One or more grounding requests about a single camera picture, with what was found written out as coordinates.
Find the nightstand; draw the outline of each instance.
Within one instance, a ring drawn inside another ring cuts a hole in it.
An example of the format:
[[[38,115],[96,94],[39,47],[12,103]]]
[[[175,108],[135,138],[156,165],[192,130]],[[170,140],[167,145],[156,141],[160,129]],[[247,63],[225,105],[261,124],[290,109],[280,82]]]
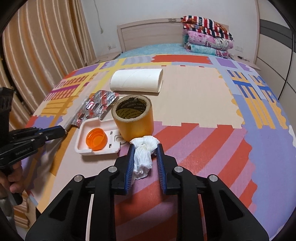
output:
[[[248,65],[248,66],[252,67],[254,70],[256,70],[258,72],[258,74],[260,74],[260,70],[261,69],[256,64],[254,64],[253,62],[251,62],[251,61],[245,61],[243,59],[240,59],[236,55],[231,55],[231,58],[233,60],[237,61],[237,62],[240,62],[240,63],[243,63],[245,65]]]
[[[95,61],[90,63],[90,65],[116,59],[120,54],[121,54],[121,52],[114,52],[114,53],[108,53],[108,54],[101,55],[98,58],[96,58]]]

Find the orange plastic cap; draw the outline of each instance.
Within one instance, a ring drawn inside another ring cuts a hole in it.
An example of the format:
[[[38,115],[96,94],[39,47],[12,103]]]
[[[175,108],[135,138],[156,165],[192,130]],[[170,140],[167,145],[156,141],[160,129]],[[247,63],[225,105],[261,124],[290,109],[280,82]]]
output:
[[[86,136],[86,144],[93,151],[102,150],[107,144],[108,138],[101,128],[91,130]]]

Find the silver bolt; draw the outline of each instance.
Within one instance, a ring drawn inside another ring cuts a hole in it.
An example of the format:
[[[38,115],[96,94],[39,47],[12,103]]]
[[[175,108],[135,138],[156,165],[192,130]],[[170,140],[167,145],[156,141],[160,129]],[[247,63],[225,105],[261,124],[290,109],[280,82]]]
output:
[[[216,175],[210,175],[209,179],[212,181],[212,182],[217,182],[218,181],[218,177]]]
[[[74,177],[74,181],[76,182],[80,182],[82,180],[82,176],[81,175],[77,175]]]
[[[116,172],[117,171],[117,167],[111,166],[111,167],[108,168],[108,171],[109,172]]]
[[[177,166],[174,168],[175,172],[182,172],[184,169],[183,167]]]

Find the wooden headboard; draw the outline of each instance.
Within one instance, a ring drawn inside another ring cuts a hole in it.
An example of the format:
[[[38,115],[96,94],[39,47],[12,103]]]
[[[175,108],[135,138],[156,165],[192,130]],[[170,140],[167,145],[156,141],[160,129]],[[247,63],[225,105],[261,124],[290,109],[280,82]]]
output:
[[[117,26],[122,52],[147,45],[183,43],[180,18],[160,18]]]

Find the crumpled tissue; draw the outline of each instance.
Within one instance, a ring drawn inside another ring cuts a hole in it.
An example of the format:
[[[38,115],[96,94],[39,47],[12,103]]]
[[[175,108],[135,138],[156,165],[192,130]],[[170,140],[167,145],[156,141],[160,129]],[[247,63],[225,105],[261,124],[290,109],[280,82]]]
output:
[[[143,136],[130,141],[135,146],[134,168],[132,183],[135,180],[144,178],[152,168],[151,155],[157,149],[159,140],[153,136]]]

